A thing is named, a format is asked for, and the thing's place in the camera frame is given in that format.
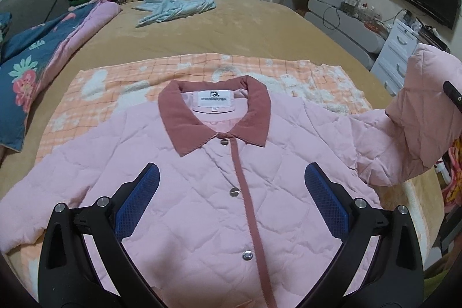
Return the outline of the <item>pink quilted jacket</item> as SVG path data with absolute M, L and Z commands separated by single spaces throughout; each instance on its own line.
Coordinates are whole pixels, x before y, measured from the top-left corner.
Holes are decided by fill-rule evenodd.
M 429 170 L 461 136 L 445 82 L 461 86 L 461 61 L 427 45 L 387 108 L 356 115 L 271 94 L 251 76 L 172 81 L 16 183 L 1 200 L 1 250 L 36 242 L 57 203 L 90 205 L 154 163 L 159 189 L 124 241 L 148 285 L 170 307 L 294 307 L 341 244 L 306 166 L 379 206 L 376 187 Z

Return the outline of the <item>red pink patterned cloth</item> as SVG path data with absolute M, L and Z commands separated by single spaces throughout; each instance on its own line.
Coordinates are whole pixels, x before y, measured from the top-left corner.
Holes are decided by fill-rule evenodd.
M 449 213 L 454 208 L 461 206 L 461 147 L 452 146 L 449 149 L 449 157 L 451 162 L 451 181 L 442 190 L 445 213 Z

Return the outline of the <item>orange white plaid blanket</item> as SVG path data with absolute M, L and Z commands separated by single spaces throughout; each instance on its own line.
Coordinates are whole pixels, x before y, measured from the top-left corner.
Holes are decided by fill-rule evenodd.
M 372 108 L 341 64 L 218 53 L 175 55 L 82 70 L 70 82 L 40 141 L 41 162 L 62 144 L 132 106 L 155 101 L 168 82 L 225 81 L 252 76 L 270 92 L 315 102 L 342 115 Z

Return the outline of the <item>blue floral pink quilt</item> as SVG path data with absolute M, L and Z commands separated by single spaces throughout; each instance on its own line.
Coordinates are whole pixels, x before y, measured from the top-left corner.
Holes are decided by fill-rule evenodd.
M 18 33 L 1 47 L 1 146 L 19 152 L 31 106 L 71 56 L 121 12 L 98 1 Z

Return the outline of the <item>grey curved desk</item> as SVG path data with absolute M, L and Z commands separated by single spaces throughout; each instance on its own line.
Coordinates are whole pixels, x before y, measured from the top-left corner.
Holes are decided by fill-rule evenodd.
M 302 15 L 329 38 L 371 70 L 385 39 L 364 22 L 341 10 L 342 0 L 284 0 L 284 5 Z

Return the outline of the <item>light blue garment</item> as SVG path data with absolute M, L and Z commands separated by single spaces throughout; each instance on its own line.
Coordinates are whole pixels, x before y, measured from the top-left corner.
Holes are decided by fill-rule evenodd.
M 141 18 L 136 26 L 145 27 L 153 23 L 173 21 L 215 8 L 215 0 L 145 0 L 135 9 L 149 14 Z

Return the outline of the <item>white drawer cabinet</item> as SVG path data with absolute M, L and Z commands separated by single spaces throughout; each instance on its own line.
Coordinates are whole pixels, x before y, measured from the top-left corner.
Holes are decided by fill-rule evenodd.
M 409 58 L 426 40 L 403 21 L 396 20 L 371 69 L 387 93 L 396 96 L 403 88 Z

